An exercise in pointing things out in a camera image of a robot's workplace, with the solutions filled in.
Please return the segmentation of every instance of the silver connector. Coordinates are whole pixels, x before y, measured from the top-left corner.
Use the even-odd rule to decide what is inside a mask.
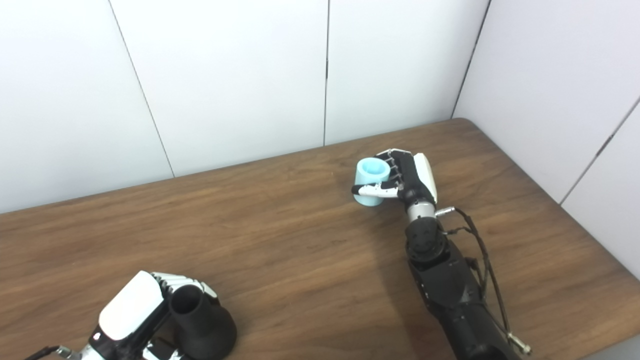
[[[56,350],[56,355],[62,357],[67,360],[80,360],[82,359],[82,355],[79,352],[75,352],[68,347],[60,346]]]
[[[406,210],[406,214],[409,216],[409,222],[412,222],[419,218],[433,218],[435,217],[436,207],[427,201],[419,201],[409,206]]]
[[[446,215],[448,213],[452,213],[456,211],[456,208],[453,206],[449,206],[448,208],[444,208],[444,209],[440,209],[438,211],[436,211],[436,217],[441,217],[442,215]]]
[[[512,332],[507,334],[507,338],[518,347],[521,353],[525,355],[531,355],[531,347],[524,343],[524,341],[520,340],[518,336],[515,336]]]

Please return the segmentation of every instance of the light blue cup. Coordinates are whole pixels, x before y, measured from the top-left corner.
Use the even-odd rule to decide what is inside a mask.
[[[391,168],[386,161],[378,158],[364,158],[358,161],[356,166],[356,182],[355,185],[364,185],[371,183],[380,183],[389,180]],[[382,203],[382,199],[373,196],[353,196],[357,202],[364,206],[375,206]]]

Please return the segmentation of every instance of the white wall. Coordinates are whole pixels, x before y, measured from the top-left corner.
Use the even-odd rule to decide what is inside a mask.
[[[487,0],[332,0],[326,143],[451,117]]]
[[[636,108],[563,203],[598,241],[640,279],[640,108]]]
[[[0,1],[0,213],[171,177],[105,1]]]
[[[640,2],[493,1],[455,117],[561,201],[640,94]]]
[[[176,176],[322,146],[327,0],[112,0]]]
[[[1,2],[0,213],[448,119],[486,4]]]

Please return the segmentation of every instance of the black forearm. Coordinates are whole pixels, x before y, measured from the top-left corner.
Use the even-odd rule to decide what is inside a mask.
[[[467,261],[435,221],[421,218],[407,228],[409,266],[456,358],[519,360],[486,310],[480,285]]]

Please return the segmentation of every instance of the black cylindrical container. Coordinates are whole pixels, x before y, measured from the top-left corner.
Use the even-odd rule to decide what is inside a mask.
[[[171,296],[169,309],[178,325],[176,341],[190,358],[220,360],[236,344],[236,324],[231,314],[211,304],[200,288],[178,288]]]

